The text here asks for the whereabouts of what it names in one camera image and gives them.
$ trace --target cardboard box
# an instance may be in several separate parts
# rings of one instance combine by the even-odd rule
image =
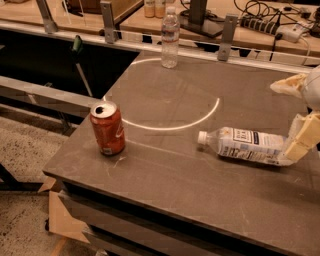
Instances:
[[[49,191],[49,232],[89,243],[82,234],[82,230],[88,227],[87,224],[70,215],[58,197],[60,190],[61,184],[56,179],[48,177],[38,191]]]

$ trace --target small bottle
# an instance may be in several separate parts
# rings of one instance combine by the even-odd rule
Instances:
[[[144,0],[144,16],[147,18],[154,17],[155,0]]]
[[[283,156],[286,137],[250,130],[223,127],[214,132],[200,131],[198,143],[208,145],[218,155],[264,164],[286,166],[293,161]]]
[[[178,64],[180,34],[180,22],[174,6],[169,6],[166,9],[166,15],[162,20],[161,34],[161,64],[165,68],[174,68]]]
[[[166,0],[155,0],[155,16],[163,18],[166,10]]]

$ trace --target soda can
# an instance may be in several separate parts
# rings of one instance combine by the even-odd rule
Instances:
[[[123,150],[124,129],[120,110],[115,103],[102,101],[94,104],[90,121],[102,154],[110,156]]]

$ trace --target white plastic bottle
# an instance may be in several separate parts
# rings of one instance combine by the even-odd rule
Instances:
[[[176,8],[169,6],[162,20],[162,56],[161,64],[166,68],[174,68],[178,64],[180,22]]]
[[[277,166],[291,165],[283,158],[286,137],[250,130],[223,127],[199,132],[198,143],[210,146],[218,155]]]

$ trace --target cable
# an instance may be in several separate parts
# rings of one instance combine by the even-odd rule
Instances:
[[[309,42],[308,42],[305,38],[300,37],[300,39],[301,39],[302,41],[304,41],[305,44],[306,44],[307,47],[308,47],[307,54],[306,54],[306,58],[304,59],[304,61],[303,61],[302,64],[301,64],[301,65],[305,65],[305,64],[306,64],[306,61],[308,60],[308,57],[309,57],[309,55],[310,55],[311,47],[310,47]]]

